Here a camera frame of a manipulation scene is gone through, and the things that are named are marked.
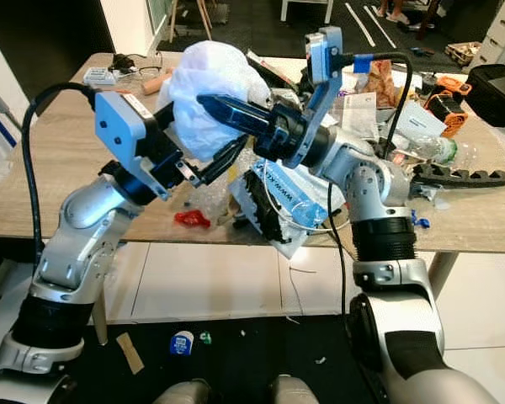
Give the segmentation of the clear plastic bottle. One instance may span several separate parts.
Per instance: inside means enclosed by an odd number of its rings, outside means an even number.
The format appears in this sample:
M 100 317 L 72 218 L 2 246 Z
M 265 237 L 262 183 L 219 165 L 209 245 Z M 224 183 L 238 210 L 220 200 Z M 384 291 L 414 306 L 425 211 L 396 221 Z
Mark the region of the clear plastic bottle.
M 407 100 L 400 112 L 391 142 L 412 157 L 449 166 L 458 156 L 455 141 L 442 137 L 446 124 L 414 101 Z

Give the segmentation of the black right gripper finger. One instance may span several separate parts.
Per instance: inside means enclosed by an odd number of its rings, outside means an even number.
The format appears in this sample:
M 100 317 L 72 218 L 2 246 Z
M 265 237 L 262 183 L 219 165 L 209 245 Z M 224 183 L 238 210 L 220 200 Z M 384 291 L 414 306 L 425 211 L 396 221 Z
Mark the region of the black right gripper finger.
M 260 105 L 245 103 L 224 93 L 202 93 L 199 104 L 217 122 L 249 135 L 264 135 L 274 130 L 271 112 Z

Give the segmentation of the small red plastic piece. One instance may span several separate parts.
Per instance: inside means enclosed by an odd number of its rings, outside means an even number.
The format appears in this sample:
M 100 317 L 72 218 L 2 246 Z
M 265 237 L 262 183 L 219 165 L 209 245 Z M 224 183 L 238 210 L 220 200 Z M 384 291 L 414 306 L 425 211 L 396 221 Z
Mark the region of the small red plastic piece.
M 184 212 L 177 212 L 174 215 L 174 222 L 180 226 L 190 228 L 204 228 L 209 230 L 213 223 L 207 218 L 201 210 L 187 210 Z

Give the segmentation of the small white box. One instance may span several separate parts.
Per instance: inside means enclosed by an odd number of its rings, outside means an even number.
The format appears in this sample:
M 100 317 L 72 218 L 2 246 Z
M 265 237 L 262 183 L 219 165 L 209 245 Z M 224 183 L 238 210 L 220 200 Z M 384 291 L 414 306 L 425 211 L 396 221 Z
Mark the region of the small white box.
M 114 86 L 117 84 L 117 77 L 107 68 L 96 66 L 88 68 L 82 77 L 83 84 L 90 86 Z

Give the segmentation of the brown snack bag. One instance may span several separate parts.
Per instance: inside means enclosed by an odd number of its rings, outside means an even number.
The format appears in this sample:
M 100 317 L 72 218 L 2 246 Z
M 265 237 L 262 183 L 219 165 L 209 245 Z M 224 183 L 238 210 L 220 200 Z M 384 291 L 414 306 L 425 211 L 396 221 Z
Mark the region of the brown snack bag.
M 377 108 L 395 108 L 399 93 L 392 80 L 392 62 L 372 61 L 369 72 L 358 80 L 355 91 L 375 93 Z

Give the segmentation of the grey right robot knee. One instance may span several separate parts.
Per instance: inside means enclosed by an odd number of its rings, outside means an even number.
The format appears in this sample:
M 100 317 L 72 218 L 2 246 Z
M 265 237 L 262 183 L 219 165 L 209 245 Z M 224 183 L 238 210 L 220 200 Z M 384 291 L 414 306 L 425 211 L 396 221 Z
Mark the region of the grey right robot knee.
M 309 385 L 292 375 L 279 375 L 269 385 L 273 404 L 321 404 Z

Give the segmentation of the black moulded tray strip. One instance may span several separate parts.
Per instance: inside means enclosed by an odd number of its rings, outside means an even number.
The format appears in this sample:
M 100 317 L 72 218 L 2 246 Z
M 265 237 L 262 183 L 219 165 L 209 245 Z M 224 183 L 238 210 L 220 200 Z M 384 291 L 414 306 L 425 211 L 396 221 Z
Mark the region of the black moulded tray strip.
M 454 170 L 446 166 L 425 162 L 413 167 L 411 184 L 425 186 L 441 186 L 445 189 L 484 189 L 505 186 L 505 172 L 469 172 L 469 170 Z

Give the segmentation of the brown cardboard strip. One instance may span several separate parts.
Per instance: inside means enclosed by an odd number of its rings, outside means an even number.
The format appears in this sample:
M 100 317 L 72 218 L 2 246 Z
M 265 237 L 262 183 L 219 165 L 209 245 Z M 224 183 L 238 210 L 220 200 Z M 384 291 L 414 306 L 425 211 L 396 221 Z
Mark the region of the brown cardboard strip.
M 144 362 L 142 362 L 140 353 L 138 353 L 136 347 L 134 346 L 129 333 L 120 334 L 115 341 L 118 343 L 126 362 L 128 362 L 130 372 L 133 375 L 140 374 L 140 372 L 145 368 L 145 365 Z

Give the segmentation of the black case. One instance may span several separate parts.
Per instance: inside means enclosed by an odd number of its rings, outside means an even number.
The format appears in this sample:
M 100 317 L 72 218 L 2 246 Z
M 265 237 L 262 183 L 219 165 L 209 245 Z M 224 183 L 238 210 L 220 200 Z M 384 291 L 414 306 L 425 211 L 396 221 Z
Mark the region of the black case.
M 505 127 L 505 65 L 473 66 L 467 81 L 472 86 L 465 101 L 481 120 Z

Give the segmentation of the blue white plastic package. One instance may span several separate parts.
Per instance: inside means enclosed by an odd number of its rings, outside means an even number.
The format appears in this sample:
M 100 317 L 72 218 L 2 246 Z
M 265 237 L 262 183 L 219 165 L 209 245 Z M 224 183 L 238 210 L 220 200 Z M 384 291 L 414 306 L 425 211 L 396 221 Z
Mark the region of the blue white plastic package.
M 345 205 L 337 185 L 298 166 L 257 159 L 228 185 L 240 211 L 284 257 L 292 258 L 314 232 L 322 232 L 329 213 Z

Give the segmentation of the white side table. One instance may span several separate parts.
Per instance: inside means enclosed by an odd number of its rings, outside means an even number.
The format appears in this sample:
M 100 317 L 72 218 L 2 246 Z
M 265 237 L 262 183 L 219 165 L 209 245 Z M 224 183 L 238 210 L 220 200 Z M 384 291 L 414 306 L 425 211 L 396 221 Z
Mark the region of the white side table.
M 280 22 L 287 22 L 288 12 L 290 11 L 290 5 L 292 3 L 323 5 L 323 7 L 325 7 L 325 15 L 323 15 L 323 23 L 324 24 L 331 23 L 331 16 L 334 9 L 334 0 L 282 0 L 282 8 L 280 8 L 279 12 Z

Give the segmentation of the person's feet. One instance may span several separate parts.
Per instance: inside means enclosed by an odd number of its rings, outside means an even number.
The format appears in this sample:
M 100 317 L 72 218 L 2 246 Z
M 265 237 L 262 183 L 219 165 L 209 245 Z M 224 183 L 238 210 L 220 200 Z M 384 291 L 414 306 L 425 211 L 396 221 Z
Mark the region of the person's feet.
M 375 11 L 375 15 L 384 17 L 387 22 L 402 23 L 402 24 L 419 24 L 422 22 L 426 14 L 431 11 L 429 23 L 434 24 L 440 17 L 439 7 L 431 8 L 428 5 L 426 10 L 421 11 L 404 11 L 404 4 L 409 0 L 380 0 L 380 5 Z

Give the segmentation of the white plastic bag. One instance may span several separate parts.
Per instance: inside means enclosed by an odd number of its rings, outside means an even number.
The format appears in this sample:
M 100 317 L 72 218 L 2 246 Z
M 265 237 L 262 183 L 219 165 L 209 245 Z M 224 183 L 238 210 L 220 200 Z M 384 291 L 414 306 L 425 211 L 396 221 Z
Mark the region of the white plastic bag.
M 172 128 L 184 150 L 201 162 L 237 139 L 241 131 L 211 118 L 196 96 L 230 95 L 245 103 L 269 107 L 267 82 L 236 47 L 217 41 L 202 41 L 187 47 L 171 77 L 157 94 L 156 110 L 172 105 Z

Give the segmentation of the grey left robot knee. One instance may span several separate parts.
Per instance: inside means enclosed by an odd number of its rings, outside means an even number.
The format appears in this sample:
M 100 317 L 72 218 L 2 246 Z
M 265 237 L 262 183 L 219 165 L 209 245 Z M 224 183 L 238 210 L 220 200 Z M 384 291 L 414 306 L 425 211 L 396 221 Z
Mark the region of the grey left robot knee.
M 206 380 L 176 382 L 157 397 L 152 404 L 218 404 L 221 394 Z

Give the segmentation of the black floor mat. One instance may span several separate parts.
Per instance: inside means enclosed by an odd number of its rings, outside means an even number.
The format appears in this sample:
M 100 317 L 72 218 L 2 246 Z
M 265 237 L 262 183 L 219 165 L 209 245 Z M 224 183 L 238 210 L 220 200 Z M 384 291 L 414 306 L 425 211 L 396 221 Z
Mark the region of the black floor mat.
M 195 335 L 190 355 L 169 354 L 179 331 Z M 199 340 L 203 331 L 210 345 Z M 305 381 L 319 404 L 380 404 L 350 353 L 340 316 L 122 324 L 108 333 L 129 333 L 145 368 L 133 375 L 114 340 L 98 345 L 93 327 L 77 327 L 86 346 L 67 367 L 76 384 L 69 404 L 150 404 L 186 380 L 209 382 L 221 394 L 218 404 L 271 404 L 269 385 L 282 374 Z

